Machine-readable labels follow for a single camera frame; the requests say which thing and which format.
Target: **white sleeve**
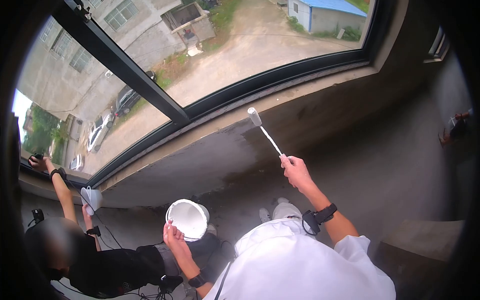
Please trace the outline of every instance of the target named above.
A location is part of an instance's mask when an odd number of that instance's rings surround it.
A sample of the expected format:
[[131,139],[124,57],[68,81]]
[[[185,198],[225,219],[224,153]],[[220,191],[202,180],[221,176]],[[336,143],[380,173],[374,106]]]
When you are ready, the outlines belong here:
[[335,245],[334,250],[350,263],[355,264],[366,276],[375,278],[377,290],[383,294],[383,299],[395,299],[395,286],[392,279],[377,268],[367,255],[369,245],[370,240],[363,235],[360,237],[347,235]]

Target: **paint bucket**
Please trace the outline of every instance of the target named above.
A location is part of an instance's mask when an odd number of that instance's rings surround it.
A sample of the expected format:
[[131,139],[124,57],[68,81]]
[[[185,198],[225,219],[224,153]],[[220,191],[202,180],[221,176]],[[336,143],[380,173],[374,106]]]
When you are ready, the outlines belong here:
[[89,204],[86,208],[88,215],[93,216],[93,212],[102,206],[102,192],[99,190],[92,190],[90,186],[87,186],[87,188],[82,188],[80,194],[82,195],[82,204]]
[[165,221],[172,220],[172,225],[185,234],[186,241],[201,239],[206,230],[210,214],[205,206],[187,199],[172,203],[165,214]]

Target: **dirt road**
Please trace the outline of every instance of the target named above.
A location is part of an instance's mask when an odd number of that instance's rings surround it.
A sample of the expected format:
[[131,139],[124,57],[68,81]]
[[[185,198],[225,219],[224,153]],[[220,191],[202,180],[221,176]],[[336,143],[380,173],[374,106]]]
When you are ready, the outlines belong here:
[[[290,29],[285,13],[269,0],[243,0],[235,11],[230,39],[194,65],[166,92],[182,107],[220,88],[294,61],[357,48],[355,42],[318,40]],[[84,172],[94,174],[155,128],[169,121],[147,104],[88,153]]]

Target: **parked car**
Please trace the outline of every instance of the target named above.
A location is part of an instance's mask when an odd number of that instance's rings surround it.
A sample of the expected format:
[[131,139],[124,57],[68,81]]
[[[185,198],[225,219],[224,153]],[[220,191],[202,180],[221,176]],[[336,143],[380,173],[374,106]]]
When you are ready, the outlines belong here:
[[105,135],[108,130],[113,126],[113,120],[115,114],[110,109],[106,109],[93,123],[90,128],[90,134],[88,135],[87,151],[98,152],[100,145],[102,144]]
[[77,157],[72,159],[72,162],[69,165],[70,170],[82,171],[84,169],[84,156],[77,154]]
[[[145,72],[153,81],[156,80],[155,72],[147,71]],[[115,116],[121,117],[126,115],[130,112],[135,103],[137,103],[138,99],[140,99],[140,95],[135,92],[131,87],[128,85],[124,86],[123,89],[119,92],[117,96],[117,101],[115,102]]]

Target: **blue roof building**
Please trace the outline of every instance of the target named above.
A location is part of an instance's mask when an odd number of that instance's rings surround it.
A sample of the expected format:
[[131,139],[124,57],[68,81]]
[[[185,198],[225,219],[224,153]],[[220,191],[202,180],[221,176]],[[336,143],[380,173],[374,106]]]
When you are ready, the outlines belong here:
[[288,0],[288,15],[308,32],[336,31],[347,26],[363,30],[367,14],[345,0]]

